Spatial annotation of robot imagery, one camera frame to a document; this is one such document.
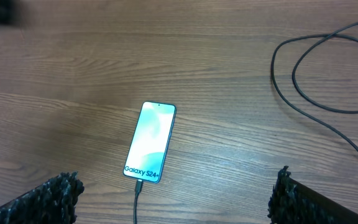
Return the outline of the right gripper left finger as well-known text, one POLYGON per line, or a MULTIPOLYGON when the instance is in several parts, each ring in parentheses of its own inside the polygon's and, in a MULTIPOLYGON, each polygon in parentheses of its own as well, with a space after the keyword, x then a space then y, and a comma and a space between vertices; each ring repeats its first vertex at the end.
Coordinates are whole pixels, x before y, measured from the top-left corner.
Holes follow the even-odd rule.
POLYGON ((77 172, 58 176, 0 206, 0 224, 72 224, 85 187, 77 172))

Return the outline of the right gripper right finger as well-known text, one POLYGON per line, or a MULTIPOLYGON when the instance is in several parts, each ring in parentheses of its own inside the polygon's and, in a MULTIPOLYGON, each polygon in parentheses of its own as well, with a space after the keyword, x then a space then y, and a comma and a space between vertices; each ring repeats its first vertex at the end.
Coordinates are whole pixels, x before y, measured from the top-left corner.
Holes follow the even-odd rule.
POLYGON ((358 223, 358 213, 292 179, 288 166, 278 172, 267 216, 276 224, 358 223))

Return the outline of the Samsung Galaxy smartphone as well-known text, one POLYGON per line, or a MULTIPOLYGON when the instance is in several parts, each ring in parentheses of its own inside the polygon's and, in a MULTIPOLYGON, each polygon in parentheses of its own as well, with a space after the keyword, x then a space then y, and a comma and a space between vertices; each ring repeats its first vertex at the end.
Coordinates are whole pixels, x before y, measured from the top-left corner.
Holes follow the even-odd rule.
POLYGON ((160 181, 176 112, 172 104, 143 102, 123 168, 125 176, 160 181))

